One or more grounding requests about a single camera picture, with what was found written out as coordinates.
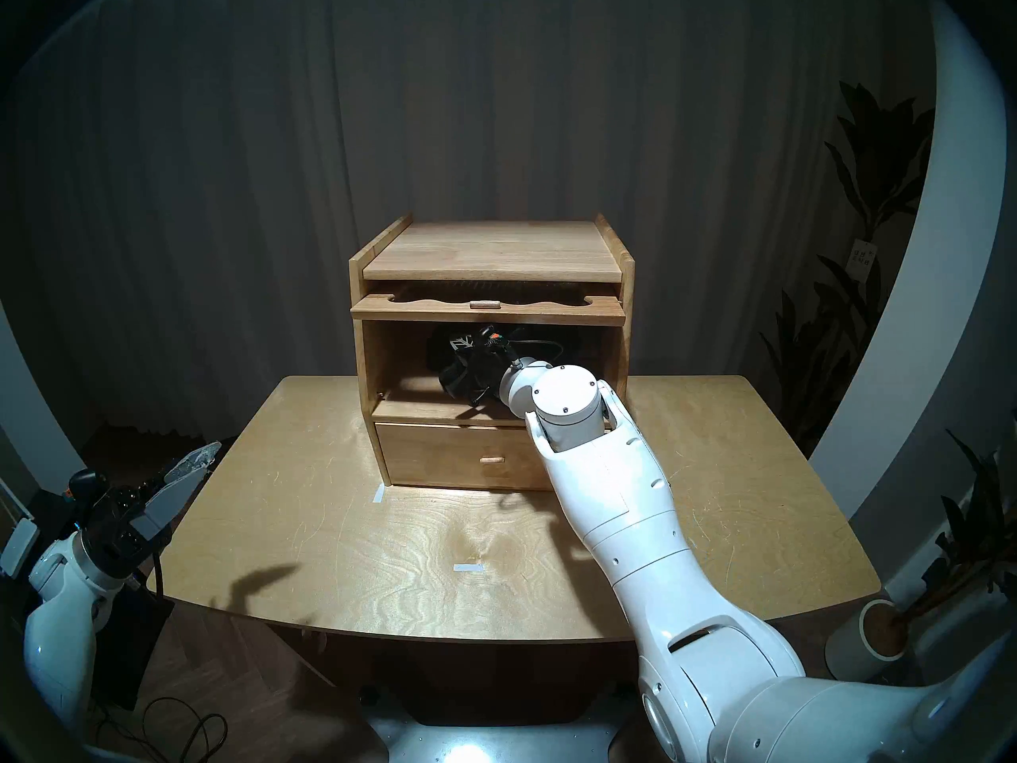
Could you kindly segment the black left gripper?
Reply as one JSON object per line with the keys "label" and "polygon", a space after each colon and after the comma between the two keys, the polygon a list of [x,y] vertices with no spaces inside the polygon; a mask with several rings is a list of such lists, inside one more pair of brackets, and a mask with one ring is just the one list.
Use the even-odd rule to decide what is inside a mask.
{"label": "black left gripper", "polygon": [[203,472],[213,468],[221,448],[221,442],[214,442],[191,451],[160,477],[152,496],[144,487],[110,487],[95,501],[82,529],[91,562],[108,577],[125,580],[154,552],[159,554],[171,542],[169,524],[184,510]]}

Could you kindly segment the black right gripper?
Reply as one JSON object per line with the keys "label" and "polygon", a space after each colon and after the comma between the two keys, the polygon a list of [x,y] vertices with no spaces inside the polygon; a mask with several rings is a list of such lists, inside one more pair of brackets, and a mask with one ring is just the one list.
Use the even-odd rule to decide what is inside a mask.
{"label": "black right gripper", "polygon": [[477,406],[491,391],[497,392],[507,372],[522,369],[512,347],[475,347],[472,333],[450,334],[452,360],[438,372],[448,396]]}

